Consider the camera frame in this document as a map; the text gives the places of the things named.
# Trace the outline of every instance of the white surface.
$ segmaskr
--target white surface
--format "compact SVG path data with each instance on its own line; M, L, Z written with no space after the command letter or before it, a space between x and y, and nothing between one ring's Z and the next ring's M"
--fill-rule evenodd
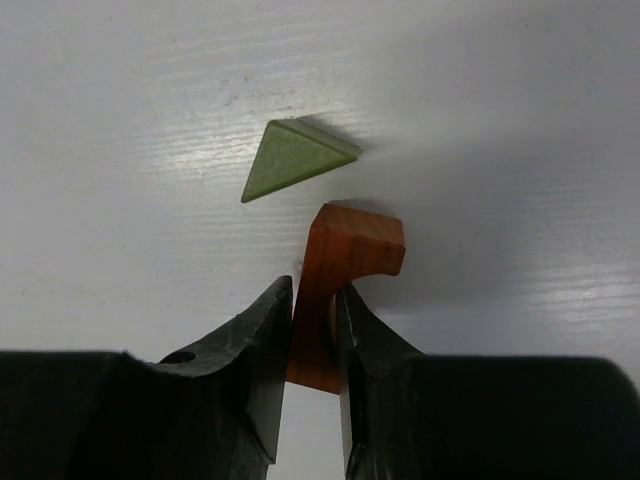
M401 276L359 287L416 346L602 355L640 381L637 0L0 13L1 348L158 360L355 199L405 223ZM309 115L366 154L241 205L267 120ZM270 479L340 478L337 414L288 387Z

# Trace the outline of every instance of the green triangular block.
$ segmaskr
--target green triangular block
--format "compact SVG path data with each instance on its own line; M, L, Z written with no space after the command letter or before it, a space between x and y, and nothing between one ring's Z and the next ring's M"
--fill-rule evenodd
M300 120L267 124L242 203L354 162L360 149Z

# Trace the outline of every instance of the screw hole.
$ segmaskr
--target screw hole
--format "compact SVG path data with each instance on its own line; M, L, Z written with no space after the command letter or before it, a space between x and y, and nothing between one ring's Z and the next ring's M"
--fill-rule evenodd
M173 352L164 357L160 363L187 363L196 358L191 352Z

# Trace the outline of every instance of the brown arch block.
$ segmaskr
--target brown arch block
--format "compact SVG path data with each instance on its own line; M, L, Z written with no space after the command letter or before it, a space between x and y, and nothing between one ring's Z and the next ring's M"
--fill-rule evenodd
M367 275L398 275L405 254L402 222L326 204L309 229L287 381L340 392L340 378L327 312L335 293Z

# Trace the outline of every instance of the triangle block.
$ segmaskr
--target triangle block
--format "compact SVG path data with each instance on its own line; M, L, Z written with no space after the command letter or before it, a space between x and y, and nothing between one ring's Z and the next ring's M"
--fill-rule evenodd
M300 120L267 124L242 203L357 160L360 149Z

